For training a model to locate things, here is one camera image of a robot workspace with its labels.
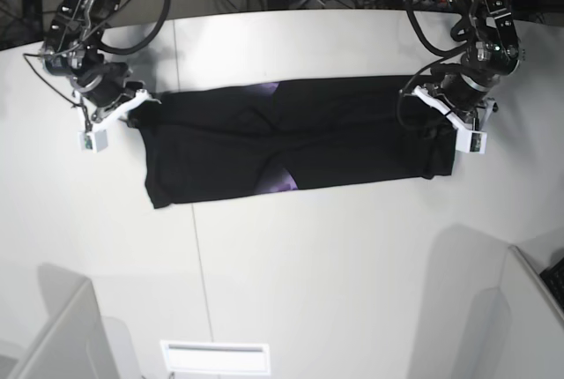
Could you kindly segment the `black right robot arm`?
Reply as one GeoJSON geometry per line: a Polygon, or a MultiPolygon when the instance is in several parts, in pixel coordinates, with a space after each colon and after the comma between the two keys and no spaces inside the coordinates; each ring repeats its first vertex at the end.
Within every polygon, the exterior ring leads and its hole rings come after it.
{"type": "Polygon", "coordinates": [[[128,5],[126,0],[63,0],[41,49],[23,55],[26,63],[37,59],[48,74],[69,80],[73,94],[67,101],[82,115],[86,132],[115,121],[135,128],[137,121],[129,113],[152,100],[143,82],[129,79],[128,64],[109,62],[106,56],[130,56],[146,48],[163,27],[171,0],[163,0],[159,17],[143,40],[128,48],[112,47],[104,43],[103,34],[128,5]]]}

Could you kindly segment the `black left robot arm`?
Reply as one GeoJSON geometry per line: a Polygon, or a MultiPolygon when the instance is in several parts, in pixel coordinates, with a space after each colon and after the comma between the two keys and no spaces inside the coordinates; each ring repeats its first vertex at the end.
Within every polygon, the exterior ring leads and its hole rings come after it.
{"type": "Polygon", "coordinates": [[[423,47],[437,58],[417,71],[399,91],[396,118],[407,130],[451,125],[458,136],[483,144],[486,140],[483,127],[499,109],[488,94],[519,66],[520,40],[506,0],[449,2],[460,18],[450,29],[450,37],[457,45],[444,50],[425,36],[415,14],[414,0],[404,0],[413,32],[423,47]],[[407,122],[402,106],[408,97],[438,111],[438,117],[426,123],[407,122]]]}

